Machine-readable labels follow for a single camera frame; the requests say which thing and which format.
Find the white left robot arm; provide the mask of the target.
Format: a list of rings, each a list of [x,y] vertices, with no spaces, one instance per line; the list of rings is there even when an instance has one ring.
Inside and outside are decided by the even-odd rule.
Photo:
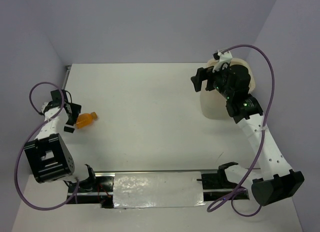
[[[72,134],[76,130],[82,106],[70,101],[67,93],[64,89],[50,92],[51,101],[44,103],[40,111],[46,124],[23,148],[33,176],[40,184],[57,180],[71,182],[76,170],[62,133]]]

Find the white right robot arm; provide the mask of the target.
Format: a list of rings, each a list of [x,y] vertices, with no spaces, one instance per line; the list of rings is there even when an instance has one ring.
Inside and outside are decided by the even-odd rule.
[[[233,183],[245,188],[250,198],[264,207],[292,197],[305,181],[301,171],[294,171],[280,152],[267,127],[267,113],[249,93],[251,76],[243,65],[213,66],[197,69],[190,79],[199,92],[207,82],[207,91],[217,91],[226,100],[228,115],[244,132],[255,154],[252,165],[245,169],[236,162],[219,166],[218,184],[223,188]]]

